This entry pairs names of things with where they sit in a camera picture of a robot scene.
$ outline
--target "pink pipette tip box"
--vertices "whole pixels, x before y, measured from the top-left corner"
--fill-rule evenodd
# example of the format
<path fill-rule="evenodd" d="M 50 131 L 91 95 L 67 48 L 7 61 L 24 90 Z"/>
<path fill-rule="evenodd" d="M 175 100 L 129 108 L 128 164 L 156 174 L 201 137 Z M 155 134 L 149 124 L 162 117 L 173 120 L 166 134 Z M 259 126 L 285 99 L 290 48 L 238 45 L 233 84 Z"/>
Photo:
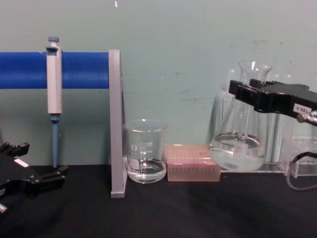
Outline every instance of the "pink pipette tip box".
<path fill-rule="evenodd" d="M 207 145 L 165 145 L 168 181 L 220 181 L 221 167 L 210 157 Z"/>

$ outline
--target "teal wall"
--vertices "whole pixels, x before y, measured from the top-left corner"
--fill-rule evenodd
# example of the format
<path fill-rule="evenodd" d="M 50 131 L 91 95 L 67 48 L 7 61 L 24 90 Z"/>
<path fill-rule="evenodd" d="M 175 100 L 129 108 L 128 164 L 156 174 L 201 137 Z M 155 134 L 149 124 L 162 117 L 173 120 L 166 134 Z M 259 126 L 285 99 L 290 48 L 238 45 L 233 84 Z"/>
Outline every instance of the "teal wall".
<path fill-rule="evenodd" d="M 168 143 L 205 143 L 214 96 L 239 60 L 317 90 L 314 1 L 299 0 L 3 0 L 0 51 L 121 49 L 128 120 L 161 119 Z M 108 163 L 107 90 L 63 93 L 64 164 Z M 25 160 L 51 162 L 45 91 L 0 91 L 1 139 L 30 142 Z"/>

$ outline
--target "black table surface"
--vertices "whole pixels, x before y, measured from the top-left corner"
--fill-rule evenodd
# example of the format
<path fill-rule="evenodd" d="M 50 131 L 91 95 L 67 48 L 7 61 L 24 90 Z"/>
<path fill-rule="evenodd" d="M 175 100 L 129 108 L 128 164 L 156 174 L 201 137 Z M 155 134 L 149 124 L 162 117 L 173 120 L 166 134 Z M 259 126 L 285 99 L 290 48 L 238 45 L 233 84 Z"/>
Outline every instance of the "black table surface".
<path fill-rule="evenodd" d="M 317 238 L 317 190 L 294 191 L 283 174 L 128 180 L 122 199 L 110 188 L 110 166 L 70 167 L 62 189 L 1 201 L 0 238 Z"/>

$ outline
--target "micropipette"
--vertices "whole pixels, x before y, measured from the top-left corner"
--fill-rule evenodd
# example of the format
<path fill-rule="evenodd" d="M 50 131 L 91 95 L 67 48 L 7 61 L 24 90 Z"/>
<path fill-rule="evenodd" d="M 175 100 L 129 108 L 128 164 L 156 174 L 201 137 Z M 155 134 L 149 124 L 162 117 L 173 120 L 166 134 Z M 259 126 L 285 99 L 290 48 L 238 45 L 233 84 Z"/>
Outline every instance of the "micropipette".
<path fill-rule="evenodd" d="M 49 37 L 50 46 L 46 47 L 48 113 L 53 124 L 53 167 L 57 167 L 58 122 L 61 114 L 61 48 L 58 37 Z"/>

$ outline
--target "glass beaker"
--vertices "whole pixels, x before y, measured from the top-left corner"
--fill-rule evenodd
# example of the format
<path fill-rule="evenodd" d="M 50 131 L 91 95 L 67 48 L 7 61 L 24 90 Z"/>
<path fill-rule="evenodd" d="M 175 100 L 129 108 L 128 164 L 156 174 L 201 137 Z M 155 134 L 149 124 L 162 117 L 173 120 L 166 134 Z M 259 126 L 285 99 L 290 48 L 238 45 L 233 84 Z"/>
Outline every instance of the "glass beaker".
<path fill-rule="evenodd" d="M 160 120 L 135 120 L 123 129 L 128 136 L 128 176 L 135 182 L 152 183 L 166 175 L 162 161 L 167 123 Z"/>
<path fill-rule="evenodd" d="M 265 82 L 272 67 L 256 61 L 241 61 L 240 81 L 250 79 Z M 221 167 L 237 172 L 250 172 L 262 166 L 265 160 L 268 135 L 268 114 L 233 99 L 221 128 L 210 143 L 211 158 Z"/>

